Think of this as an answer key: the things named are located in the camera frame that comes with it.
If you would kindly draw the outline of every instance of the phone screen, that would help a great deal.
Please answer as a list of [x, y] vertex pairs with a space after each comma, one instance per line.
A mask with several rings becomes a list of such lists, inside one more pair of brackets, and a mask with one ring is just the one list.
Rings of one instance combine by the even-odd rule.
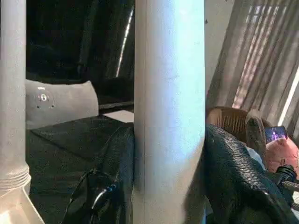
[[272, 142], [276, 139], [285, 138], [287, 139], [287, 133], [284, 126], [276, 126], [276, 127], [266, 127], [265, 128], [266, 134], [266, 142]]

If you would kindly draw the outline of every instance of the white column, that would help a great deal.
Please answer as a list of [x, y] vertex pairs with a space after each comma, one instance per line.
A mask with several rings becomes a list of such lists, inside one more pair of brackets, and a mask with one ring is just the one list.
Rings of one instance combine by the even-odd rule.
[[30, 182], [25, 162], [25, 0], [1, 0], [0, 36], [1, 195]]
[[133, 224], [199, 224], [204, 0], [136, 0], [135, 28]]

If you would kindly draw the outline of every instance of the white wall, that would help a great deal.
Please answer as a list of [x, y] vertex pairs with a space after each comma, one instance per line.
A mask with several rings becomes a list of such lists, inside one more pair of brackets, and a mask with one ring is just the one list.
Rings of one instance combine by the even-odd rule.
[[206, 94], [212, 81], [235, 0], [205, 0]]

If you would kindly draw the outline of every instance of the black leather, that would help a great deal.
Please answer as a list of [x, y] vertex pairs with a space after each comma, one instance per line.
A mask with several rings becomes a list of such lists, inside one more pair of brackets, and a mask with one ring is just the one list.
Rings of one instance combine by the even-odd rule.
[[100, 150], [97, 166], [82, 177], [62, 224], [131, 223], [133, 159], [133, 124], [125, 124]]
[[218, 224], [299, 224], [265, 171], [233, 135], [206, 126], [206, 196]]

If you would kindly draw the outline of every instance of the curtain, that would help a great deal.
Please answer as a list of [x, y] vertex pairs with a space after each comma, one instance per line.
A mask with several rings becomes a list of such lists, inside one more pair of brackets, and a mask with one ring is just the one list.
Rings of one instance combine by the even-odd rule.
[[299, 145], [299, 85], [295, 88], [282, 124], [286, 127], [288, 135]]
[[255, 108], [277, 125], [299, 65], [298, 9], [299, 0], [235, 1], [207, 107]]

